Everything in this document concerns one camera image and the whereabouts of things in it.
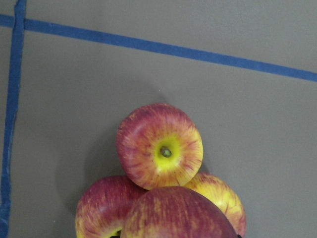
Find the carried red yellow apple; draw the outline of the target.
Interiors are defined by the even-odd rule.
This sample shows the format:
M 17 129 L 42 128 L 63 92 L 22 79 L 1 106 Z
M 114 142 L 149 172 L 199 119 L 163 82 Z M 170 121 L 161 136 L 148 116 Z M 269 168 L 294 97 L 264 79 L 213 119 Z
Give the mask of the carried red yellow apple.
M 221 210 L 181 186 L 155 188 L 133 203 L 122 238 L 236 238 Z

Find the red yellow apple left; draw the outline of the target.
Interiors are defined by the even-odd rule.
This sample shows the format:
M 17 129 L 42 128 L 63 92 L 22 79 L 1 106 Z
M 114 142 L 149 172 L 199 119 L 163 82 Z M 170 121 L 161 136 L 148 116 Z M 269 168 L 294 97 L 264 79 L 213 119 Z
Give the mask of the red yellow apple left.
M 126 175 L 146 190 L 187 184 L 199 171 L 204 153 L 193 121 L 164 103 L 131 112 L 117 129 L 116 149 Z

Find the red yellow apple front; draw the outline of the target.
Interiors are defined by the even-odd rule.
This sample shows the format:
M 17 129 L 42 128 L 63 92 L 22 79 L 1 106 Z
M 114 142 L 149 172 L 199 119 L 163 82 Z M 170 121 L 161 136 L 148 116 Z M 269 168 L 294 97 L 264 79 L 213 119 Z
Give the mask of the red yellow apple front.
M 214 203 L 227 217 L 237 235 L 245 237 L 247 221 L 244 206 L 226 182 L 215 175 L 198 172 L 185 186 Z

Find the red yellow apple back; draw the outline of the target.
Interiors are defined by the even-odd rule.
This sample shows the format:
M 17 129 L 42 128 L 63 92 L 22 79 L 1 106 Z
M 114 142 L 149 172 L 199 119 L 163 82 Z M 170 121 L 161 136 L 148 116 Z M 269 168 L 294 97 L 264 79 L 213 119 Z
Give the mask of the red yellow apple back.
M 147 190 L 127 176 L 111 176 L 93 183 L 81 196 L 75 215 L 78 238 L 116 238 L 133 203 Z

